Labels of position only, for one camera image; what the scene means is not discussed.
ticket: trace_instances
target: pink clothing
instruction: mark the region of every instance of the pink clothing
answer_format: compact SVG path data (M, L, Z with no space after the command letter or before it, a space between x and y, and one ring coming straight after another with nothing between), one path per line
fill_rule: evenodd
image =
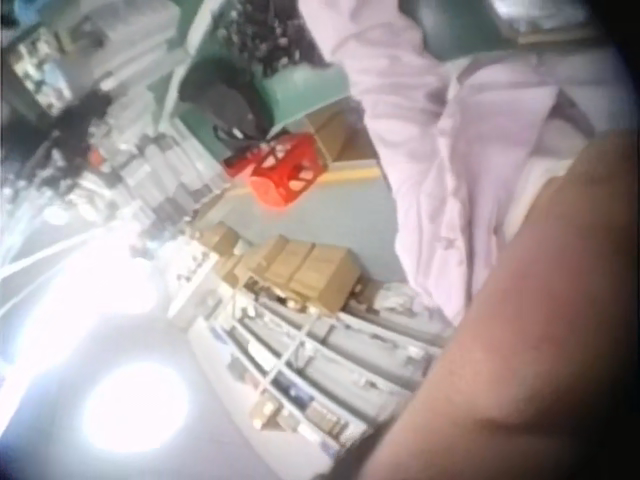
M485 54L453 75L397 0L299 4L365 109L407 280L457 324L504 248L502 222L531 157L573 158L595 132L633 124L615 56Z

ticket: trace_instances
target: skin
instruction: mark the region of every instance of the skin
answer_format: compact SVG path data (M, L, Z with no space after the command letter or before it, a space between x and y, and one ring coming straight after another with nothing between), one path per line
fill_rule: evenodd
M637 355L635 133L547 184L363 480L563 478Z

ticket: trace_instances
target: bright light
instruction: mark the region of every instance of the bright light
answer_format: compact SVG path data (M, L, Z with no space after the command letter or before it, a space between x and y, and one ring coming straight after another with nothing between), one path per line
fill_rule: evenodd
M129 255L130 236L119 230L91 242L65 270L68 288L99 313L139 315L158 302L149 262Z
M69 221L69 212L60 205L50 205L42 212L42 217L51 225L66 225Z
M158 300L149 265L128 255L127 232L89 243L74 255L36 306L18 361L33 375L64 361L105 313L142 314Z
M188 409L186 388L173 370L138 363L116 370L91 393L84 430L100 449L144 452L169 440Z

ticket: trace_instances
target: yellow floor line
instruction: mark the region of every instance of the yellow floor line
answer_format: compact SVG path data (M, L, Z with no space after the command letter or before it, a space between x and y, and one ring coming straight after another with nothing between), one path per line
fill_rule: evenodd
M331 184L331 183L341 183L341 182L352 182L352 181L361 181L361 180L372 180L374 178L379 178L382 172L378 167L365 167L365 168L352 168L349 170L337 170L333 172L327 172L322 175L318 180L316 180L316 184ZM250 193L249 188L247 187L238 187L233 190L229 190L225 196L233 196L233 195L245 195Z

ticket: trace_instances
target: brown box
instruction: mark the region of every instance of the brown box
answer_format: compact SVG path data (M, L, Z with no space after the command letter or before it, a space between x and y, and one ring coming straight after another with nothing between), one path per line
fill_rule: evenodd
M311 254L314 244L290 240L264 274L273 287L286 290L289 282Z
M256 430L280 430L282 427L276 418L282 410L282 404L269 392L263 392L258 398L251 411L249 418Z
M237 268L240 285L244 285L251 277L260 281L288 243L287 237L277 235L264 245L251 248Z
M361 276L351 291L351 298L359 305L370 308L383 286L383 282Z
M317 245L297 270L289 288L307 303L334 315L346 303L362 270L351 250Z
M198 242L218 255L231 255L240 235L224 222L216 223L213 228L198 232Z
M213 267L213 271L220 277L220 280L233 289L240 287L236 267L240 264L242 258L242 255L220 257Z
M353 135L353 127L345 115L348 103L339 100L306 116L318 149L327 163L335 161Z

